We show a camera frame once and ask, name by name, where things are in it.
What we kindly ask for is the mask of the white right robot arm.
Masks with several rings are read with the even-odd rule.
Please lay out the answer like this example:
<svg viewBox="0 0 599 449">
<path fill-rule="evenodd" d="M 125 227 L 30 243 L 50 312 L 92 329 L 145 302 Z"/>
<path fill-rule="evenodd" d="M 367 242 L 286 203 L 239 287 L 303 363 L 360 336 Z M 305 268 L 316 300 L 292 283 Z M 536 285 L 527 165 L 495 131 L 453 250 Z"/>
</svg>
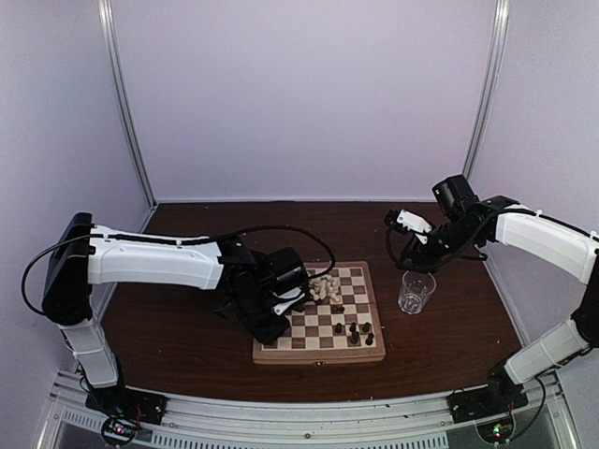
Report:
<svg viewBox="0 0 599 449">
<path fill-rule="evenodd" d="M 484 410 L 498 413 L 515 398 L 515 385 L 597 348 L 598 235 L 507 196 L 481 199 L 462 175 L 438 182 L 432 193 L 445 221 L 390 211 L 388 233 L 411 237 L 390 257 L 398 269 L 433 273 L 468 249 L 492 246 L 496 282 L 530 338 L 492 369 L 480 392 Z"/>
</svg>

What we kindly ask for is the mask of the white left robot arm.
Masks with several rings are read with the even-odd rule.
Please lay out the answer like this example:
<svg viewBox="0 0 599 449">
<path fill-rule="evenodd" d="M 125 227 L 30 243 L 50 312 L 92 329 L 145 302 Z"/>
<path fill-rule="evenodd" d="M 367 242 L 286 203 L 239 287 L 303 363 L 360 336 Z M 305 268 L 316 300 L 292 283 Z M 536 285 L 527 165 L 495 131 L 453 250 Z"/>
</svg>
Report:
<svg viewBox="0 0 599 449">
<path fill-rule="evenodd" d="M 216 237 L 152 237 L 93 224 L 89 213 L 73 216 L 51 250 L 43 313 L 58 325 L 99 401 L 115 415 L 134 408 L 122 383 L 89 296 L 105 283 L 182 285 L 219 291 L 255 340 L 271 344 L 290 324 L 285 313 L 304 301 L 309 275 L 298 253 L 285 247 L 262 253 L 239 234 Z"/>
</svg>

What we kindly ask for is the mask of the wooden chess board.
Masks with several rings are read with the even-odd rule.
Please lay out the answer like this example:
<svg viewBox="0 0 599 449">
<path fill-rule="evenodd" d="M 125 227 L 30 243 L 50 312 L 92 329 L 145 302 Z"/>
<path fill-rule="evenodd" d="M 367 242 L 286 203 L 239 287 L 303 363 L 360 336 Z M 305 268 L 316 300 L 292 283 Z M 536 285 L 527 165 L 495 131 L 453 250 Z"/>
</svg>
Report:
<svg viewBox="0 0 599 449">
<path fill-rule="evenodd" d="M 253 346 L 258 365 L 333 365 L 380 362 L 384 336 L 369 266 L 338 262 L 309 283 L 307 300 L 283 317 L 289 329 L 277 341 Z"/>
</svg>

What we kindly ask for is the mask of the clear plastic cup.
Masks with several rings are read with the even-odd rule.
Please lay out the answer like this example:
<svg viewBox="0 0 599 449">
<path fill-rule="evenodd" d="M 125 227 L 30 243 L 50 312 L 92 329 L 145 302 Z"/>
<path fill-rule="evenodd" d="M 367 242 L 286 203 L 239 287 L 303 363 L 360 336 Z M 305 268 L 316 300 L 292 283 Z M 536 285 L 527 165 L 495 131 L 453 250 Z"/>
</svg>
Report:
<svg viewBox="0 0 599 449">
<path fill-rule="evenodd" d="M 404 272 L 398 296 L 400 310 L 407 314 L 421 313 L 436 286 L 436 280 L 430 273 Z"/>
</svg>

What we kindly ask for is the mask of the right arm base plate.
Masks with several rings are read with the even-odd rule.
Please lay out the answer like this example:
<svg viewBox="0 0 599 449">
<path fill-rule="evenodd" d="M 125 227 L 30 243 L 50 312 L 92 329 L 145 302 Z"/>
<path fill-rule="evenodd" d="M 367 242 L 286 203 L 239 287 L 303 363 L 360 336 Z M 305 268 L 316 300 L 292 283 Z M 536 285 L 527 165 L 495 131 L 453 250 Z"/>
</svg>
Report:
<svg viewBox="0 0 599 449">
<path fill-rule="evenodd" d="M 446 401 L 455 424 L 507 413 L 511 406 L 517 409 L 529 403 L 526 393 L 519 388 L 501 397 L 494 396 L 487 386 L 456 390 Z"/>
</svg>

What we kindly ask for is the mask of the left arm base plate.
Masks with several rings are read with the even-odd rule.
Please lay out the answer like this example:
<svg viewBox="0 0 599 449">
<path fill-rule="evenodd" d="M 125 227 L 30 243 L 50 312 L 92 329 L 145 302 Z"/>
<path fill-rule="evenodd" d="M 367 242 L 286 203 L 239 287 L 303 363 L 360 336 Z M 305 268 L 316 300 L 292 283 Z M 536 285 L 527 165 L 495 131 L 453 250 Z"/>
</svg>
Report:
<svg viewBox="0 0 599 449">
<path fill-rule="evenodd" d="M 160 425 L 168 399 L 159 394 L 125 389 L 121 393 L 89 393 L 85 406 L 133 424 Z"/>
</svg>

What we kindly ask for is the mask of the aluminium frame post left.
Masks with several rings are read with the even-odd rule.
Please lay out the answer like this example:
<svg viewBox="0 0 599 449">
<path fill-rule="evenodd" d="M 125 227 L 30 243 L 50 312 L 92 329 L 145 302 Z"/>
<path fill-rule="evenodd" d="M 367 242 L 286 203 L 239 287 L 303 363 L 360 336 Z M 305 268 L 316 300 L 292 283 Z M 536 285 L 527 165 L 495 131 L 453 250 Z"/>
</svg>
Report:
<svg viewBox="0 0 599 449">
<path fill-rule="evenodd" d="M 134 171 L 146 205 L 150 210 L 153 210 L 157 206 L 157 201 L 141 154 L 133 113 L 126 90 L 123 65 L 114 21 L 113 5 L 110 0 L 99 0 L 97 6 L 101 30 L 109 59 L 110 73 L 116 95 L 119 118 L 124 130 L 126 147 L 131 156 Z"/>
</svg>

